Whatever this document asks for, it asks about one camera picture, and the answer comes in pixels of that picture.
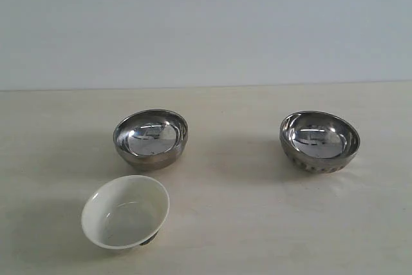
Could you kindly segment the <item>plain steel bowl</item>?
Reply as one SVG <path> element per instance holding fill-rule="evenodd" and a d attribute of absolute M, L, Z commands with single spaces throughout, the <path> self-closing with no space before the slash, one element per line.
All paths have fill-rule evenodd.
<path fill-rule="evenodd" d="M 167 109 L 147 109 L 122 120 L 113 131 L 117 153 L 139 171 L 155 171 L 176 162 L 189 137 L 187 121 Z"/>

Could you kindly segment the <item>white ceramic bowl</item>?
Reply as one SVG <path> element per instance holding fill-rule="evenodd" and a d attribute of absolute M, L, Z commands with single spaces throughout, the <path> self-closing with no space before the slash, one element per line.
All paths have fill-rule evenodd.
<path fill-rule="evenodd" d="M 153 241 L 169 214 L 169 193 L 144 175 L 116 178 L 97 189 L 85 203 L 81 227 L 96 246 L 121 251 Z"/>

